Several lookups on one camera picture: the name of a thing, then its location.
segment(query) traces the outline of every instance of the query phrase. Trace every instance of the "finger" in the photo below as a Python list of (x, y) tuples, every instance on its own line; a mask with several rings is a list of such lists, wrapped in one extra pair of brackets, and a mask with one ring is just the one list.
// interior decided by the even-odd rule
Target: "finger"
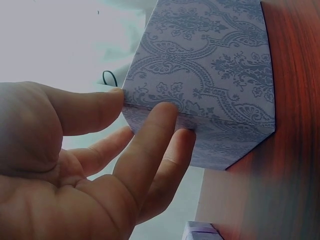
[(178, 110), (171, 103), (158, 104), (119, 158), (113, 175), (142, 205), (175, 130)]
[(104, 169), (129, 144), (134, 134), (126, 126), (89, 148), (69, 150), (80, 162), (86, 177)]
[(47, 95), (59, 117), (63, 135), (75, 136), (101, 131), (119, 116), (124, 93), (120, 88), (109, 92), (73, 93), (37, 84)]
[(167, 209), (189, 167), (195, 142), (196, 134), (191, 130), (181, 129), (173, 135), (143, 203), (138, 224)]

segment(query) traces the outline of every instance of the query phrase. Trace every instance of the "purple box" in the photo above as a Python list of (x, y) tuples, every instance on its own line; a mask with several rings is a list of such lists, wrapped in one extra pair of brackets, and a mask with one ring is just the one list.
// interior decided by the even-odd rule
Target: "purple box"
[(224, 240), (210, 223), (188, 221), (182, 240)]
[(136, 132), (158, 103), (195, 130), (191, 165), (225, 170), (275, 131), (268, 35), (258, 0), (158, 0), (123, 85)]

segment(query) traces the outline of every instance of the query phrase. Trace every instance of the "black cord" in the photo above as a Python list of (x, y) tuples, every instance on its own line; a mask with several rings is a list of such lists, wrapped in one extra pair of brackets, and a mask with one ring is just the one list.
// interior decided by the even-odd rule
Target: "black cord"
[(104, 71), (102, 73), (102, 79), (103, 79), (104, 84), (108, 85), (107, 82), (106, 82), (106, 79), (105, 79), (105, 73), (109, 73), (109, 74), (112, 75), (114, 83), (115, 83), (115, 86), (118, 87), (118, 82), (117, 82), (116, 76), (112, 73), (112, 71), (109, 71), (109, 70), (106, 70), (106, 71)]

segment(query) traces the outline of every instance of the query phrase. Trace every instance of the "patterned box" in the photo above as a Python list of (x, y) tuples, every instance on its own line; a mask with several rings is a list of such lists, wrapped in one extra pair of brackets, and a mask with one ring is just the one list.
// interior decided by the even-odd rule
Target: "patterned box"
[(194, 129), (191, 165), (225, 170), (275, 131), (268, 35), (258, 0), (158, 0), (123, 85), (137, 131), (160, 102)]
[(210, 223), (188, 221), (182, 240), (224, 240)]

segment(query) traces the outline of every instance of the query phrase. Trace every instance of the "wooden furniture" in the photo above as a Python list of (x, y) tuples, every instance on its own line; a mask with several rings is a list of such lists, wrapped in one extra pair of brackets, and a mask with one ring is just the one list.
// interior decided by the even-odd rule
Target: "wooden furniture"
[(206, 170), (196, 220), (226, 240), (320, 239), (320, 0), (263, 0), (277, 129), (226, 172)]

